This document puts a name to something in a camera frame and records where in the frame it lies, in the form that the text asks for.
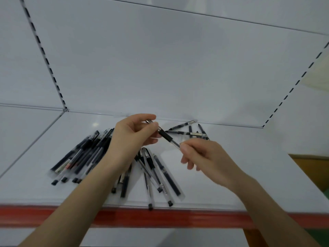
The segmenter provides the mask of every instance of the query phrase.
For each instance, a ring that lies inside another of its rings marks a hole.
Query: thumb
[[[199,168],[202,168],[202,166],[208,161],[208,159],[201,156],[193,147],[189,146],[188,144],[181,144],[180,150],[185,157],[195,163]]]
[[[148,124],[146,127],[144,127],[142,130],[137,132],[138,138],[143,143],[145,140],[147,140],[155,131],[159,128],[158,122],[153,122]]]

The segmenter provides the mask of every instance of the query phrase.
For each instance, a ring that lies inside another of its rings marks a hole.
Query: red table edge
[[[0,206],[0,227],[37,227],[56,209],[50,206]],[[329,228],[329,214],[289,213],[303,228]],[[92,227],[255,228],[246,212],[179,209],[103,208]]]

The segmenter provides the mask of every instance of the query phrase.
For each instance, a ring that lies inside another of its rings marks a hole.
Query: person's right arm
[[[269,246],[320,246],[217,142],[194,138],[181,143],[180,149],[187,169],[196,165],[196,170],[240,198]]]

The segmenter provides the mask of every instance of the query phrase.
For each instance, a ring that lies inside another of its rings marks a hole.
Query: person's right hand
[[[230,190],[242,178],[247,176],[215,141],[199,138],[189,139],[180,145],[183,153],[181,162],[187,163],[187,169],[201,170],[216,184]]]

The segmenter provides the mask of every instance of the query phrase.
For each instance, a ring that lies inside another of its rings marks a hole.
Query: pile of pens
[[[198,138],[209,140],[200,124],[198,125],[202,133],[199,133],[198,131],[196,133],[192,132],[192,127],[190,124],[195,122],[195,120],[191,120],[172,127],[168,131],[164,131],[161,127],[159,127],[158,133],[178,149],[180,147],[179,144],[176,143],[168,133],[189,135],[190,137],[196,136]],[[175,129],[182,128],[186,125],[189,125],[189,132],[174,131]],[[59,181],[66,183],[70,178],[73,178],[73,176],[74,178],[72,179],[72,182],[80,183],[103,158],[109,148],[113,130],[114,128],[107,129],[103,133],[95,131],[92,135],[85,137],[83,141],[76,145],[75,148],[73,148],[55,166],[51,168],[51,170],[57,174],[56,179],[51,184],[56,185]],[[153,209],[150,183],[159,193],[163,193],[169,207],[173,206],[173,200],[167,191],[167,184],[162,178],[161,172],[177,196],[181,195],[181,191],[165,169],[164,165],[160,162],[159,158],[155,154],[151,153],[149,149],[142,148],[135,156],[135,161],[144,172],[145,190],[148,197],[149,210]],[[121,174],[111,191],[112,193],[116,193],[117,188],[121,186],[121,198],[125,198],[126,196],[132,164],[125,173]]]

